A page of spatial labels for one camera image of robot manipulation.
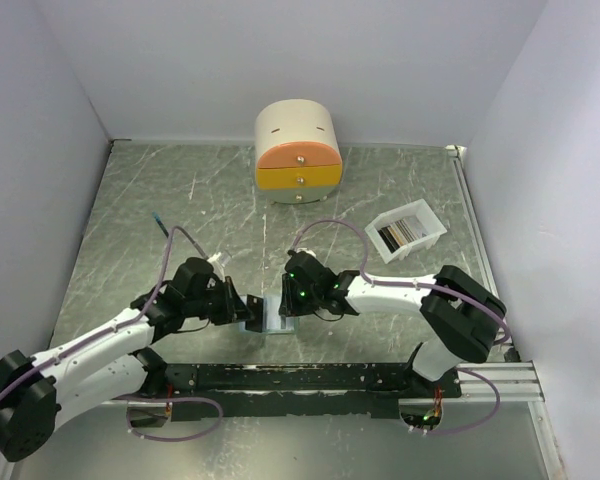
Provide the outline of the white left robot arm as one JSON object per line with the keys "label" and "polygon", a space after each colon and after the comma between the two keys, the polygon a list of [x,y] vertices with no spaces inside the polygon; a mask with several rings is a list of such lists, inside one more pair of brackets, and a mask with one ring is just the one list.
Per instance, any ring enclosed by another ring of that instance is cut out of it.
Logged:
{"label": "white left robot arm", "polygon": [[134,300],[112,320],[63,345],[0,360],[0,454],[18,462],[62,425],[110,399],[153,399],[167,385],[166,363],[152,345],[198,318],[220,326],[253,321],[217,264],[189,258],[170,280]]}

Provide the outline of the mint green card holder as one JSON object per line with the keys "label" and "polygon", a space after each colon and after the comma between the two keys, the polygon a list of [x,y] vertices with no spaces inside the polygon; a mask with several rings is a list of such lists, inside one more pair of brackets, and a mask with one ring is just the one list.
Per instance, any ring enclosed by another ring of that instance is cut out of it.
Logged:
{"label": "mint green card holder", "polygon": [[240,322],[241,332],[261,335],[294,335],[297,332],[298,318],[279,313],[280,295],[267,294],[264,297],[248,295],[243,300],[255,314],[255,319]]}

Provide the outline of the black VIP credit card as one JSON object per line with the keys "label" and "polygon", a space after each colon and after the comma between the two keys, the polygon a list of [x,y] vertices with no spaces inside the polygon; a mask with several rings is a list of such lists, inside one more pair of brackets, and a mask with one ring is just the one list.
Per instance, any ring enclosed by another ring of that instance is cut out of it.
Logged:
{"label": "black VIP credit card", "polygon": [[262,333],[264,331],[265,320],[264,299],[254,295],[248,295],[246,306],[250,312],[250,316],[245,321],[245,330],[253,333]]}

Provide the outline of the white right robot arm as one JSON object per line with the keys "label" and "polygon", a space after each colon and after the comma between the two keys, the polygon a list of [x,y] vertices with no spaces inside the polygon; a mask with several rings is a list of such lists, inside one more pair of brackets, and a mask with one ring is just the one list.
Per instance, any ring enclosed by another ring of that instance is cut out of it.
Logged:
{"label": "white right robot arm", "polygon": [[362,270],[338,274],[309,251],[291,250],[282,276],[279,314],[328,313],[335,321],[366,313],[418,315],[435,337],[412,353],[406,390],[423,398],[461,363],[484,363],[505,331],[505,304],[462,269],[445,265],[433,275],[382,277]]}

